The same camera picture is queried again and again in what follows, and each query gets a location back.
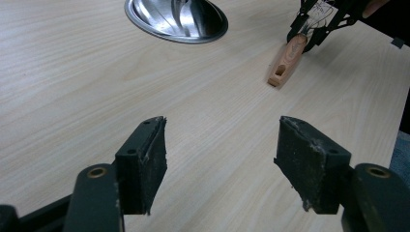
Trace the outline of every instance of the wood grain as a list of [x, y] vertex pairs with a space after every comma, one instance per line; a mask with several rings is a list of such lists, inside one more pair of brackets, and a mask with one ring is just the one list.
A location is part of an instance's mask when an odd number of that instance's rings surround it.
[[0, 203], [23, 216], [71, 193], [80, 170], [163, 115], [168, 171], [152, 215], [126, 217], [127, 231], [341, 231], [340, 215], [304, 212], [273, 164], [278, 119], [310, 122], [352, 165], [388, 166], [410, 50], [356, 23], [276, 89], [267, 77], [299, 2], [213, 3], [227, 34], [187, 45], [137, 29], [124, 1], [2, 1]]

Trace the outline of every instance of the wooden handle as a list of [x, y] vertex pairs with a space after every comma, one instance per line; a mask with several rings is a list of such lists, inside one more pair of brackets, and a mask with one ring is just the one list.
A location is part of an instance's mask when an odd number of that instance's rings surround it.
[[308, 38], [303, 34], [298, 34], [290, 40], [280, 59], [272, 69], [268, 83], [273, 86], [279, 86], [285, 82], [301, 58], [307, 42]]

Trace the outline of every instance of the whisk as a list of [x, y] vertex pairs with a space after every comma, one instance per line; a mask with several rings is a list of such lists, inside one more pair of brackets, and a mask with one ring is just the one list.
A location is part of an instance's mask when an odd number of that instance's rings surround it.
[[326, 25], [326, 18], [333, 13], [334, 3], [335, 0], [319, 0], [314, 4], [308, 12], [309, 18], [301, 31], [289, 41], [280, 59], [274, 65], [268, 79], [271, 85], [279, 86], [287, 80], [302, 56], [312, 29]]

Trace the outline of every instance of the shiny metal object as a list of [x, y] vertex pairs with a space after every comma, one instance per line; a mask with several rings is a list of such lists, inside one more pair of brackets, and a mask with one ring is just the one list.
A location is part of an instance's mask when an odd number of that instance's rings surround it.
[[143, 31], [178, 43], [212, 42], [228, 29], [225, 14], [207, 0], [127, 0], [125, 10]]

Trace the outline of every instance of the human hand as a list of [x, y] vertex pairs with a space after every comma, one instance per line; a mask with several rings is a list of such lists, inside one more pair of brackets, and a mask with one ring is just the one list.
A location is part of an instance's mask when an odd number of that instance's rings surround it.
[[363, 11], [363, 18], [368, 18], [369, 16], [373, 15], [379, 8], [383, 7], [389, 0], [371, 0], [365, 10]]

